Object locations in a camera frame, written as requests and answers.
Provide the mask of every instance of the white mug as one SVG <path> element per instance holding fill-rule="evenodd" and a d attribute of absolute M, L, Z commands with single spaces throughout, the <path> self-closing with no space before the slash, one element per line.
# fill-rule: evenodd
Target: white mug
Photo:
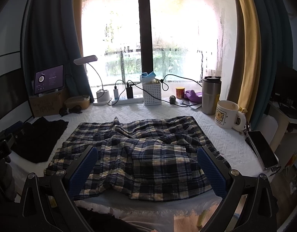
<path fill-rule="evenodd" d="M 240 124 L 236 124 L 237 118 L 240 118 Z M 215 123 L 225 129 L 235 129 L 243 131 L 246 124 L 246 117 L 242 112 L 239 112 L 239 106 L 228 100 L 220 100 L 217 102 L 215 112 Z"/>

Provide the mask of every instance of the dark blue curtain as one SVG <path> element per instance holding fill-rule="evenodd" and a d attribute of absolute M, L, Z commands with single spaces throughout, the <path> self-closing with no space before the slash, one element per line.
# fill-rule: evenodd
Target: dark blue curtain
<path fill-rule="evenodd" d="M 254 0 L 261 37 L 261 70 L 251 127 L 256 128 L 270 99 L 277 62 L 290 63 L 293 59 L 291 27 L 283 0 Z"/>
<path fill-rule="evenodd" d="M 81 57 L 75 30 L 72 0 L 32 0 L 25 44 L 25 76 L 29 94 L 37 71 L 64 65 L 65 84 L 70 96 L 92 92 L 84 66 L 73 60 Z"/>

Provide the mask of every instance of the cartoon bear print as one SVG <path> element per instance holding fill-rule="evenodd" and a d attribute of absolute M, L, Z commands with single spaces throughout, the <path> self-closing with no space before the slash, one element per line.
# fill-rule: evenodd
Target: cartoon bear print
<path fill-rule="evenodd" d="M 223 121 L 225 114 L 222 113 L 218 108 L 216 109 L 216 114 L 215 117 L 217 120 L 219 120 L 220 122 Z"/>

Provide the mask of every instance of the stainless steel tumbler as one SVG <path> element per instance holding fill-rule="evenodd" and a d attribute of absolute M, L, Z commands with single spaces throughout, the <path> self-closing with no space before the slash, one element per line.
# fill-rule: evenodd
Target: stainless steel tumbler
<path fill-rule="evenodd" d="M 221 77 L 208 76 L 202 80 L 202 112 L 204 114 L 215 114 L 221 88 Z"/>

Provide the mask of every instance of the curtain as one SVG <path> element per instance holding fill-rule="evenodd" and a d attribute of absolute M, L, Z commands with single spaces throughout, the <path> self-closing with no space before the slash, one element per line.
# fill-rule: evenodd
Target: curtain
<path fill-rule="evenodd" d="M 256 128 L 265 112 L 274 85 L 278 62 L 292 67 L 293 42 L 290 22 L 281 0 L 255 0 L 259 17 L 262 59 L 259 88 L 251 116 Z"/>
<path fill-rule="evenodd" d="M 240 0 L 236 1 L 237 10 L 237 41 L 236 41 L 236 53 L 235 61 L 233 65 L 233 71 L 231 81 L 229 85 L 229 92 L 227 100 L 237 103 L 239 100 L 241 84 L 244 73 L 244 59 L 245 59 L 245 37 L 244 37 L 244 23 L 243 13 Z"/>
<path fill-rule="evenodd" d="M 244 71 L 242 82 L 235 78 L 231 81 L 231 87 L 240 87 L 238 105 L 247 109 L 246 118 L 249 121 L 253 112 L 255 99 L 258 90 L 260 76 L 260 60 L 261 60 L 261 42 L 260 29 L 254 0 L 239 0 L 244 23 Z M 242 65 L 241 60 L 235 58 L 234 67 Z M 229 95 L 234 96 L 234 93 L 229 91 Z"/>
<path fill-rule="evenodd" d="M 81 55 L 83 56 L 83 44 L 82 44 L 82 29 L 81 29 L 81 18 L 82 18 L 82 0 L 72 0 L 73 1 L 73 12 L 76 35 L 78 37 L 78 43 Z"/>
<path fill-rule="evenodd" d="M 25 70 L 29 71 L 26 83 L 32 94 L 30 81 L 37 71 L 64 65 L 65 84 L 70 96 L 90 95 L 85 67 L 73 60 L 80 58 L 77 31 L 73 14 L 73 0 L 33 0 L 29 17 L 29 56 Z"/>

